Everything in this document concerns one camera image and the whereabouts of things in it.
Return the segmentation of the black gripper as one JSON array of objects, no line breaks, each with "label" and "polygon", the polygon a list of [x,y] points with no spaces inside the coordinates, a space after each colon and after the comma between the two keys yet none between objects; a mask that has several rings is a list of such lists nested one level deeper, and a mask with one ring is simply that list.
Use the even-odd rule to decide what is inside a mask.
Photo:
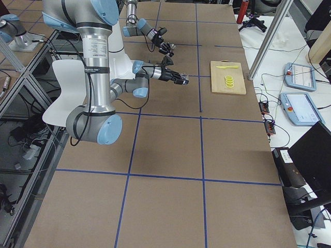
[{"label": "black gripper", "polygon": [[164,39],[160,35],[155,35],[152,39],[152,43],[159,48],[159,52],[165,56],[172,57],[174,55],[172,44],[164,42]]},{"label": "black gripper", "polygon": [[161,81],[173,81],[177,85],[187,85],[189,83],[188,75],[185,73],[178,73],[166,67],[161,68]]}]

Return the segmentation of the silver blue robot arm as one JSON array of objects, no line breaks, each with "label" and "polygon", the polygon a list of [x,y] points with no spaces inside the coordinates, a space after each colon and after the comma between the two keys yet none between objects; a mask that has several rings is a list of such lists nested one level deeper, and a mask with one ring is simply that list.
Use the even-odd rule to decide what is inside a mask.
[{"label": "silver blue robot arm", "polygon": [[[78,33],[82,38],[83,52],[79,54],[84,67],[87,103],[72,110],[66,118],[70,143],[81,141],[110,145],[116,142],[122,131],[122,119],[117,115],[113,102],[127,92],[137,98],[149,97],[150,79],[172,81],[186,85],[184,74],[170,69],[173,64],[174,45],[163,39],[166,28],[154,29],[143,18],[137,17],[137,1],[123,1],[127,7],[127,21],[119,26],[119,1],[44,1],[43,20],[58,31]],[[131,62],[133,79],[111,78],[114,67],[109,57],[124,54],[120,46],[113,52],[109,42],[123,37],[148,38],[164,55],[158,65],[141,60]]]},{"label": "silver blue robot arm", "polygon": [[144,18],[139,19],[137,16],[138,1],[124,1],[124,5],[127,7],[126,26],[123,27],[124,36],[144,36],[159,49],[160,53],[172,57],[174,55],[173,50],[176,46],[165,42],[163,38],[163,35],[168,30],[165,27],[155,29]]}]

